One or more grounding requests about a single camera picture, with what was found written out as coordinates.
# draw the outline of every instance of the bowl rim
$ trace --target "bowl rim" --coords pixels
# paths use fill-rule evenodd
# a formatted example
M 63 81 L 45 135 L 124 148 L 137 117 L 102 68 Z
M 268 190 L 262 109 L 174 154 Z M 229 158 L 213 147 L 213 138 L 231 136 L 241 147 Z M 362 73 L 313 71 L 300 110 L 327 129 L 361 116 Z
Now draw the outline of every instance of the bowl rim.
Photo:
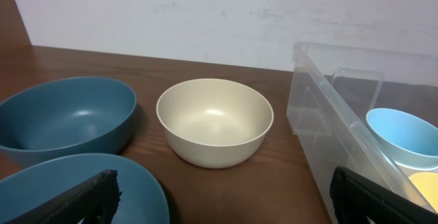
M 368 120 L 368 115 L 369 115 L 371 112 L 378 112 L 379 110 L 390 110 L 390 111 L 392 111 L 392 112 L 403 113 L 404 115 L 411 116 L 411 117 L 413 117 L 414 119 L 416 119 L 416 120 L 418 120 L 418 121 L 420 121 L 420 122 L 423 122 L 423 123 L 425 123 L 426 125 L 431 126 L 432 128 L 435 128 L 435 130 L 437 130 L 437 131 L 438 131 L 438 128 L 436 128 L 434 125 L 430 124 L 429 122 L 425 121 L 424 119 L 421 119 L 420 117 L 417 117 L 417 116 L 415 116 L 415 115 L 413 115 L 413 114 L 409 114 L 408 112 L 403 112 L 403 111 L 396 110 L 396 109 L 393 109 L 393 108 L 373 108 L 373 109 L 371 109 L 370 111 L 368 111 L 367 114 L 366 114 L 366 121 L 367 121 L 368 127 L 370 127 L 370 129 L 371 129 L 376 135 L 378 135 L 379 138 L 381 138 L 381 139 L 384 140 L 385 142 L 387 142 L 387 143 L 389 143 L 389 144 L 391 144 L 391 145 L 393 145 L 393 146 L 395 146 L 395 147 L 397 147 L 397 148 L 399 148 L 399 149 L 401 149 L 401 150 L 403 150 L 403 151 L 406 151 L 406 152 L 408 152 L 408 153 L 414 154 L 414 155 L 419 155 L 419 156 L 422 156 L 422 157 L 438 159 L 438 155 L 424 155 L 424 154 L 422 154 L 422 153 L 418 153 L 418 152 L 410 151 L 410 150 L 405 149 L 405 148 L 403 148 L 403 147 L 401 147 L 401 146 L 398 146 L 398 145 L 394 144 L 393 142 L 389 141 L 388 139 L 384 138 L 383 136 L 381 136 L 378 132 L 376 132 L 376 130 L 372 127 L 372 125 L 370 124 L 370 122 L 369 122 L 369 120 Z
M 12 179 L 13 177 L 16 177 L 17 175 L 20 175 L 20 174 L 25 173 L 25 172 L 27 172 L 29 170 L 32 170 L 33 168 L 35 168 L 37 166 L 42 166 L 44 164 L 53 163 L 54 161 L 57 161 L 57 160 L 64 160 L 66 158 L 74 158 L 74 157 L 80 158 L 80 157 L 89 157 L 89 156 L 102 157 L 102 158 L 106 157 L 106 158 L 113 158 L 113 159 L 116 159 L 116 160 L 124 160 L 124 161 L 132 164 L 133 166 L 139 168 L 140 170 L 144 171 L 152 179 L 152 182 L 157 187 L 157 190 L 159 191 L 159 194 L 161 195 L 162 199 L 164 199 L 165 206 L 166 206 L 166 209 L 167 209 L 167 215 L 166 215 L 167 219 L 168 219 L 167 223 L 170 222 L 170 211 L 169 211 L 169 206 L 168 206 L 168 200 L 167 200 L 166 194 L 164 194 L 164 190 L 163 190 L 161 184 L 158 182 L 158 179 L 147 168 L 145 168 L 144 166 L 142 166 L 138 162 L 136 162 L 134 160 L 131 160 L 129 158 L 126 158 L 124 156 L 121 156 L 121 155 L 114 155 L 114 154 L 109 154 L 109 153 L 79 153 L 79 154 L 73 154 L 73 155 L 66 155 L 66 156 L 62 156 L 62 157 L 59 157 L 59 158 L 54 158 L 52 160 L 47 160 L 47 161 L 44 161 L 44 162 L 32 165 L 32 166 L 30 166 L 30 167 L 28 167 L 26 169 L 22 169 L 22 170 L 14 173 L 12 175 L 7 176 L 4 179 L 0 179 L 0 184 L 2 182 L 4 182 L 5 180 Z
M 405 165 L 405 164 L 403 164 L 403 163 L 401 163 L 401 162 L 395 162 L 395 163 L 396 163 L 397 166 L 399 166 L 399 167 L 400 167 L 400 166 L 403 166 L 403 167 L 406 168 L 406 169 L 416 170 L 416 171 L 423 171 L 423 172 L 434 171 L 434 170 L 438 169 L 438 165 L 433 166 L 433 167 L 431 167 L 431 168 L 422 168 L 422 167 L 408 166 L 408 165 Z
M 250 91 L 253 91 L 253 92 L 256 93 L 257 95 L 259 95 L 259 96 L 260 96 L 260 97 L 261 97 L 261 98 L 262 98 L 262 99 L 268 104 L 268 107 L 269 107 L 269 109 L 270 109 L 270 111 L 271 111 L 271 121 L 270 121 L 268 127 L 267 127 L 262 133 L 260 133 L 260 135 L 256 136 L 255 138 L 251 138 L 250 140 L 247 140 L 247 141 L 244 141 L 244 142 L 240 142 L 240 143 L 236 143 L 236 144 L 234 144 L 234 145 L 208 145 L 208 144 L 205 144 L 205 143 L 203 143 L 203 142 L 195 142 L 195 141 L 193 141 L 193 140 L 189 140 L 189 139 L 183 138 L 182 136 L 180 136 L 180 135 L 174 133 L 174 132 L 173 132 L 173 131 L 172 131 L 172 130 L 171 130 L 171 129 L 170 129 L 170 128 L 169 128 L 169 127 L 163 122 L 163 121 L 162 121 L 162 118 L 161 118 L 161 116 L 159 115 L 158 106 L 159 106 L 159 103 L 160 103 L 162 97 L 163 97 L 168 91 L 170 91 L 170 90 L 172 90 L 173 88 L 176 88 L 177 86 L 180 86 L 180 85 L 182 85 L 182 84 L 186 84 L 186 83 L 188 83 L 188 82 L 205 81 L 205 80 L 207 80 L 207 81 L 214 80 L 214 81 L 229 82 L 229 83 L 232 83 L 232 84 L 237 84 L 237 85 L 239 85 L 239 86 L 243 86 L 244 88 L 247 88 L 247 89 L 249 89 Z M 156 105 L 156 111 L 157 111 L 157 116 L 158 116 L 159 122 L 160 122 L 160 123 L 163 125 L 163 127 L 164 127 L 166 130 L 168 130 L 171 134 L 173 134 L 173 135 L 177 136 L 178 138 L 181 138 L 181 139 L 183 139 L 183 140 L 185 140 L 185 141 L 192 142 L 192 143 L 194 143 L 194 144 L 196 144 L 196 145 L 204 145 L 204 146 L 208 146 L 208 147 L 234 147 L 234 146 L 240 146 L 240 145 L 244 145 L 244 144 L 250 143 L 250 142 L 252 142 L 252 141 L 254 141 L 254 140 L 256 140 L 256 139 L 259 139 L 259 138 L 261 138 L 262 136 L 264 136 L 264 135 L 269 131 L 269 129 L 272 127 L 272 124 L 273 124 L 273 122 L 274 122 L 274 110 L 272 109 L 272 106 L 271 106 L 271 104 L 269 103 L 269 101 L 268 101 L 268 100 L 267 100 L 262 94 L 260 94 L 260 92 L 256 91 L 255 89 L 253 89 L 253 88 L 251 88 L 251 87 L 249 87 L 249 86 L 246 86 L 246 85 L 244 85 L 244 84 L 241 84 L 241 83 L 238 83 L 238 82 L 235 82 L 235 81 L 231 81 L 231 80 L 227 80 L 227 79 L 200 78 L 200 79 L 191 79 L 191 80 L 187 80 L 187 81 L 184 81 L 184 82 L 181 82 L 181 83 L 175 84 L 174 86 L 171 86 L 171 87 L 168 88 L 166 91 L 164 91 L 163 94 L 162 94 L 161 96 L 159 96 L 159 99 L 158 99 L 158 101 L 157 101 L 157 105 Z
M 60 149 L 67 149 L 67 148 L 70 148 L 70 147 L 82 145 L 84 143 L 90 142 L 92 140 L 100 138 L 100 137 L 102 137 L 102 136 L 104 136 L 104 135 L 114 131 L 117 127 L 122 125 L 133 114 L 134 110 L 136 109 L 136 106 L 137 106 L 137 95 L 136 95 L 136 92 L 134 91 L 134 89 L 132 87 L 130 87 L 128 84 L 126 84 L 126 83 L 124 83 L 124 82 L 122 82 L 122 81 L 120 81 L 118 79 L 114 79 L 114 78 L 111 78 L 111 77 L 99 77 L 99 76 L 67 77 L 67 78 L 63 78 L 63 79 L 57 79 L 57 80 L 53 80 L 53 81 L 37 84 L 35 86 L 32 86 L 30 88 L 26 88 L 24 90 L 21 90 L 21 91 L 15 93 L 15 94 L 13 94 L 12 96 L 10 96 L 7 99 L 5 99 L 2 102 L 0 102 L 0 106 L 5 104 L 7 101 L 10 101 L 11 99 L 13 99 L 13 98 L 23 94 L 24 92 L 27 92 L 28 90 L 31 90 L 31 89 L 34 89 L 34 88 L 40 88 L 40 87 L 43 87 L 43 86 L 46 86 L 46 85 L 50 85 L 50 84 L 54 84 L 54 83 L 58 83 L 58 82 L 74 81 L 76 79 L 103 79 L 103 80 L 107 80 L 107 81 L 111 81 L 111 82 L 116 82 L 118 84 L 122 84 L 123 86 L 125 86 L 132 93 L 132 95 L 134 97 L 133 107 L 132 107 L 131 111 L 129 111 L 129 113 L 126 116 L 126 118 L 124 118 L 123 121 L 121 121 L 113 129 L 105 132 L 104 134 L 101 134 L 100 136 L 97 136 L 96 138 L 93 138 L 93 139 L 90 139 L 90 140 L 87 140 L 87 141 L 83 141 L 83 142 L 78 142 L 78 143 L 75 143 L 73 145 L 67 145 L 67 146 L 63 146 L 63 147 L 56 147 L 56 148 L 52 148 L 52 149 L 15 149 L 15 148 L 3 146 L 3 145 L 0 145 L 0 148 L 4 148 L 4 149 L 9 150 L 9 151 L 21 152 L 21 153 L 35 153 L 35 152 L 57 151 L 57 150 L 60 150 Z

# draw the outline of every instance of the clear plastic bin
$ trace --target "clear plastic bin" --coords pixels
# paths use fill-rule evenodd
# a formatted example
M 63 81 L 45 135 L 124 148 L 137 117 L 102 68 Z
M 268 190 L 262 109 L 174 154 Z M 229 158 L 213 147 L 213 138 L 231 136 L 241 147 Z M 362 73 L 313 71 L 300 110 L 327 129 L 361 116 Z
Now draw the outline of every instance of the clear plastic bin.
M 287 118 L 337 223 L 329 187 L 337 166 L 433 211 L 365 126 L 372 108 L 394 108 L 438 126 L 438 58 L 311 43 L 294 45 Z

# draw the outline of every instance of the blue bowl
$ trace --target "blue bowl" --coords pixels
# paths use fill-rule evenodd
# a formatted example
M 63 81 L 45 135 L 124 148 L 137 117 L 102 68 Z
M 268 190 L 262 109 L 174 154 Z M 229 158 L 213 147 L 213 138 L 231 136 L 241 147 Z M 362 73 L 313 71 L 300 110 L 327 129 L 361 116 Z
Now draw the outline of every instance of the blue bowl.
M 431 169 L 438 165 L 438 129 L 399 110 L 376 108 L 367 113 L 371 132 L 402 166 Z
M 136 94 L 106 77 L 74 77 L 0 104 L 0 152 L 22 167 L 75 153 L 117 153 L 133 127 Z
M 20 216 L 105 169 L 118 171 L 123 192 L 113 224 L 170 221 L 163 189 L 139 164 L 118 155 L 84 153 L 57 158 L 0 180 L 0 223 Z

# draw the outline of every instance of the white wall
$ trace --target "white wall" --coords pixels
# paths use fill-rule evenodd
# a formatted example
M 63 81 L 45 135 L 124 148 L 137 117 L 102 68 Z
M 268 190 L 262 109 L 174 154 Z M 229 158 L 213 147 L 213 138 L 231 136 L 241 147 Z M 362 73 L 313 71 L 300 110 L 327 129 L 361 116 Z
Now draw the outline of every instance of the white wall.
M 438 0 L 16 0 L 33 45 L 292 69 L 297 41 L 438 54 Z

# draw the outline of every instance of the bowl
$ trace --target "bowl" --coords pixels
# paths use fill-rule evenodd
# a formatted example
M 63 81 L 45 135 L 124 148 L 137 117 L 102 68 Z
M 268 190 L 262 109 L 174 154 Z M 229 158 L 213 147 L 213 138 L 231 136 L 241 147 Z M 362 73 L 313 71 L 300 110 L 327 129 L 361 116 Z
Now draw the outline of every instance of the bowl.
M 429 170 L 438 166 L 438 129 L 399 110 L 376 108 L 366 116 L 368 126 L 400 166 Z
M 106 77 L 34 86 L 0 104 L 0 152 L 22 167 L 75 153 L 116 153 L 133 127 L 136 94 Z
M 195 79 L 169 88 L 158 99 L 157 115 L 173 151 L 211 169 L 249 158 L 274 120 L 265 97 L 223 79 Z
M 0 180 L 0 223 L 20 216 L 105 169 L 122 195 L 113 224 L 169 223 L 163 189 L 148 170 L 118 155 L 83 153 L 49 160 Z
M 438 173 L 421 172 L 409 176 L 412 184 L 419 190 L 423 197 L 438 212 Z
M 419 172 L 436 172 L 436 173 L 438 173 L 438 166 L 431 168 L 431 169 L 417 169 L 417 168 L 413 168 L 411 166 L 400 165 L 397 162 L 396 162 L 396 164 L 407 177 L 411 176 L 414 173 L 419 173 Z

